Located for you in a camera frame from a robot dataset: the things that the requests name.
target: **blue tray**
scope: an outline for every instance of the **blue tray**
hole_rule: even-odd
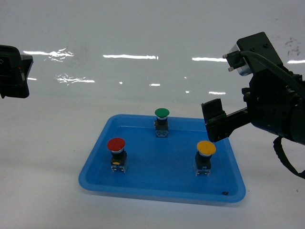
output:
[[[80,175],[79,183],[102,195],[206,204],[238,202],[245,186],[228,139],[215,143],[210,176],[195,175],[197,143],[208,140],[204,120],[168,117],[167,138],[155,136],[155,116],[118,114],[106,123]],[[129,164],[111,170],[107,142],[121,137]]]

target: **white surface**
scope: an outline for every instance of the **white surface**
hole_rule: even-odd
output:
[[[265,31],[284,65],[304,73],[287,64],[305,59],[304,9],[303,0],[2,0],[0,44],[36,53],[30,97],[1,100],[0,228],[303,228],[305,181],[279,162],[275,136],[252,125],[230,137],[247,190],[236,204],[97,196],[78,175],[112,115],[166,107],[202,118],[200,103],[218,97],[228,113],[245,106],[250,77],[192,58],[220,58]],[[123,54],[154,58],[104,57]],[[305,168],[304,146],[285,146]]]

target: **black device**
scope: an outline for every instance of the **black device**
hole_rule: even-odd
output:
[[[217,142],[233,130],[252,123],[278,136],[274,149],[281,162],[294,174],[305,179],[290,164],[281,139],[305,145],[305,82],[302,75],[286,69],[264,32],[237,41],[228,54],[229,71],[253,74],[249,87],[242,89],[247,107],[227,115],[220,99],[202,104],[208,137]]]
[[[7,97],[26,98],[30,95],[27,83],[33,57],[20,55],[17,48],[0,45],[0,94]]]

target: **red button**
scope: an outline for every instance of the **red button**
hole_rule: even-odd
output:
[[[115,137],[107,143],[107,148],[110,151],[114,151],[114,152],[120,151],[121,149],[124,148],[124,146],[125,146],[125,141],[120,137]]]

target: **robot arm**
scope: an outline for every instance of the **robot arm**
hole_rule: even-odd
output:
[[[228,54],[229,71],[242,76],[253,74],[249,87],[242,89],[247,107],[227,115],[220,99],[202,104],[210,141],[228,137],[233,130],[252,123],[255,127],[279,136],[274,149],[281,162],[298,174],[286,158],[281,139],[305,145],[305,82],[284,66],[264,32],[237,41]],[[305,171],[298,176],[305,179]]]

